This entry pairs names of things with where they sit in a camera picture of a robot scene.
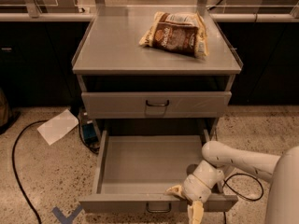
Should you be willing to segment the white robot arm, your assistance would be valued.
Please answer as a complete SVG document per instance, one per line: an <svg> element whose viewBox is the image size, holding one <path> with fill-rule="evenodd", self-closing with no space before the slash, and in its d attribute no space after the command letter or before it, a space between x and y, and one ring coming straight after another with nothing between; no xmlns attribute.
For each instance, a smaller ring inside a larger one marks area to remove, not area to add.
<svg viewBox="0 0 299 224"><path fill-rule="evenodd" d="M189 224L201 224L204 206L215 184L225 179L233 168L270 184L265 224L299 224L299 147L276 156L226 146L208 141L202 146L203 160L167 195L189 202Z"/></svg>

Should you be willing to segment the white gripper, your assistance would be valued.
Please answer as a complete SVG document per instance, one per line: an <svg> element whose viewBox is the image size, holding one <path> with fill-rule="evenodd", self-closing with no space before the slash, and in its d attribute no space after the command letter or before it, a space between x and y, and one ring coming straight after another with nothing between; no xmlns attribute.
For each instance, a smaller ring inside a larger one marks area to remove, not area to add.
<svg viewBox="0 0 299 224"><path fill-rule="evenodd" d="M193 202L188 205L189 224L201 224L204 215L203 203L212 193L212 188L225 178L222 167L214 167L207 161L201 161L195 170L187 176L181 185L175 185L165 191Z"/></svg>

